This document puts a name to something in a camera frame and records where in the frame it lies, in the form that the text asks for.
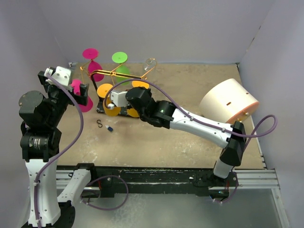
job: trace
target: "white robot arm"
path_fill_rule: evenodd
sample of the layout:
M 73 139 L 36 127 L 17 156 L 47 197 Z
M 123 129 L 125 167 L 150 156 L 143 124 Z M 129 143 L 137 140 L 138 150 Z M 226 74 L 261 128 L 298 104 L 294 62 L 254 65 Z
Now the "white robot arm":
M 236 122 L 234 125 L 229 123 L 219 123 L 193 113 L 187 112 L 189 118 L 178 109 L 173 103 L 168 101 L 154 101 L 151 90 L 144 87 L 135 87 L 129 91 L 110 93 L 112 101 L 109 108 L 132 107 L 134 108 L 142 121 L 148 122 L 155 127 L 165 127 L 168 129 L 181 130 L 207 139 L 217 146 L 223 148 L 220 158 L 217 160 L 213 173 L 217 177 L 226 178 L 235 166 L 239 166 L 245 149 L 246 139 L 243 137 L 235 137 L 226 131 L 221 131 L 209 126 L 199 124 L 193 121 L 193 118 L 202 122 L 216 125 L 221 129 L 235 131 L 245 134 L 242 123 Z

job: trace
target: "toy stand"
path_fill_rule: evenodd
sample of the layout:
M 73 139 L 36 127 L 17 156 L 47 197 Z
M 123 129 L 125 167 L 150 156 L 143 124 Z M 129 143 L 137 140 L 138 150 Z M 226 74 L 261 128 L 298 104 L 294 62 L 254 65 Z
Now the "toy stand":
M 134 110 L 132 111 L 130 109 L 130 107 L 115 107 L 116 110 L 113 111 L 112 114 L 109 114 L 109 112 L 112 112 L 112 111 L 109 111 L 108 109 L 105 110 L 105 107 L 103 106 L 103 102 L 105 100 L 104 99 L 105 94 L 113 85 L 115 85 L 113 77 L 116 78 L 117 82 L 121 82 L 121 81 L 124 81 L 129 78 L 141 79 L 143 81 L 146 80 L 147 79 L 146 75 L 156 68 L 157 61 L 154 58 L 149 58 L 146 62 L 153 61 L 155 64 L 153 66 L 151 66 L 149 68 L 149 70 L 145 69 L 144 74 L 142 76 L 134 76 L 134 75 L 130 74 L 129 69 L 124 65 L 124 63 L 127 61 L 127 58 L 128 58 L 128 56 L 124 52 L 116 52 L 112 55 L 112 60 L 115 63 L 119 64 L 112 71 L 103 70 L 101 68 L 101 66 L 97 62 L 94 61 L 94 59 L 98 57 L 98 50 L 96 50 L 94 48 L 88 48 L 83 52 L 83 56 L 84 56 L 84 58 L 89 59 L 90 61 L 80 67 L 80 73 L 81 73 L 82 81 L 84 81 L 83 74 L 82 74 L 83 72 L 85 72 L 87 74 L 87 76 L 92 80 L 96 94 L 99 98 L 99 101 L 98 101 L 98 104 L 96 107 L 96 111 L 98 113 L 107 114 L 110 116 L 118 115 L 118 116 L 124 116 L 124 117 L 139 118 L 138 114 L 134 113 Z M 101 81 L 105 75 L 111 77 L 113 85 L 101 84 L 98 86 L 96 84 L 96 82 Z M 145 82 L 137 82 L 135 84 L 132 83 L 132 86 L 133 87 L 143 86 L 143 87 L 148 88 L 149 84 L 147 84 Z

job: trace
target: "small blue object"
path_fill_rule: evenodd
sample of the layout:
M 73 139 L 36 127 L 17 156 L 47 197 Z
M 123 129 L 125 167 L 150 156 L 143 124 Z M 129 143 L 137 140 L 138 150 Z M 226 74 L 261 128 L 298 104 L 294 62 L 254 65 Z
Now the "small blue object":
M 111 131 L 111 132 L 113 131 L 113 128 L 110 127 L 109 125 L 106 125 L 105 127 L 106 127 L 109 131 Z

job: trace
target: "white drum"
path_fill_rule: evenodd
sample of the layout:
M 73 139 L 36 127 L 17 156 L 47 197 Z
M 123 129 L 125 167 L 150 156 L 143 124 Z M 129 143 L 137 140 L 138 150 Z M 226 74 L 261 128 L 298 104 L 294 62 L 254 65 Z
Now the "white drum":
M 202 99 L 199 109 L 208 119 L 233 124 L 243 121 L 259 102 L 235 79 L 228 79 L 212 88 Z

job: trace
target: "green disc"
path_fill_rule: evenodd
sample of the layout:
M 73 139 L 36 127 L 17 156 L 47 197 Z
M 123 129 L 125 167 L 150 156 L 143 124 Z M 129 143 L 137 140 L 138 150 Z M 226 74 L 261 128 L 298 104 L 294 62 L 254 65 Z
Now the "green disc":
M 121 64 L 121 63 L 126 62 L 127 59 L 128 59 L 127 54 L 124 53 L 124 52 L 122 52 L 122 51 L 116 52 L 116 53 L 114 53 L 114 54 L 112 55 L 112 60 L 113 60 L 113 62 L 115 62 L 115 63 Z
M 116 69 L 116 72 L 121 73 L 121 74 L 126 74 L 126 75 L 130 74 L 129 68 L 127 68 L 125 65 L 121 65 L 120 67 L 118 67 Z M 116 82 L 122 82 L 122 81 L 127 80 L 127 79 L 128 78 L 116 76 Z

